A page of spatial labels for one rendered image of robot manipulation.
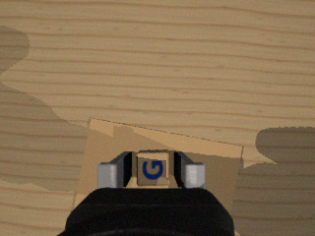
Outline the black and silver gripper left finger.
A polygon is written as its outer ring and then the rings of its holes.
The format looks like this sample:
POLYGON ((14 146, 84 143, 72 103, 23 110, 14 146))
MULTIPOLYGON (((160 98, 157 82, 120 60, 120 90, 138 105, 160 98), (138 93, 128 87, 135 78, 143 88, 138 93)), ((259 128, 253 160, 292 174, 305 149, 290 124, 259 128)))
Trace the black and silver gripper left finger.
POLYGON ((126 188, 132 177, 132 151, 97 166, 97 188, 126 188))

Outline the tan wooden block with blue letter g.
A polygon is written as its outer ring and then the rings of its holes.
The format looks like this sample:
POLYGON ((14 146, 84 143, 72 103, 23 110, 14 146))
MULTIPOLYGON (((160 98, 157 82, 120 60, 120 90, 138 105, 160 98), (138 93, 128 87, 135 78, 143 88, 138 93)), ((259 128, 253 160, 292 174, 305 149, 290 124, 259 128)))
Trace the tan wooden block with blue letter g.
POLYGON ((137 185, 169 185, 169 154, 166 149, 140 150, 137 153, 137 185))

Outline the tan square mat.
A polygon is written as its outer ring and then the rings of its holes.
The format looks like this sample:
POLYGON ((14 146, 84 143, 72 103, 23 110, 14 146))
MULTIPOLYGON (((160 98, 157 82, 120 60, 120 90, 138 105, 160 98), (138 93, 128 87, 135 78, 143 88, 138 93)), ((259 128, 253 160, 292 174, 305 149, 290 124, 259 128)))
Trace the tan square mat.
POLYGON ((91 119, 74 208, 97 189, 97 166, 123 151, 132 151, 132 177, 126 188, 178 188, 174 178, 174 152, 206 165, 205 189, 231 212, 242 146, 171 134, 98 119, 91 119), (169 185, 137 185, 137 153, 166 149, 169 185))

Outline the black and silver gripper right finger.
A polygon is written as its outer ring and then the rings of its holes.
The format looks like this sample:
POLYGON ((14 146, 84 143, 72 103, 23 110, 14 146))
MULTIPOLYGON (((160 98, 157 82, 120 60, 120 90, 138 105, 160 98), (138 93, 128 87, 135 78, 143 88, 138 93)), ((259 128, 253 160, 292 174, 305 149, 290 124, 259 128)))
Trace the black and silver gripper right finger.
POLYGON ((205 189, 205 164, 193 162, 182 151, 175 151, 174 178, 178 188, 205 189))

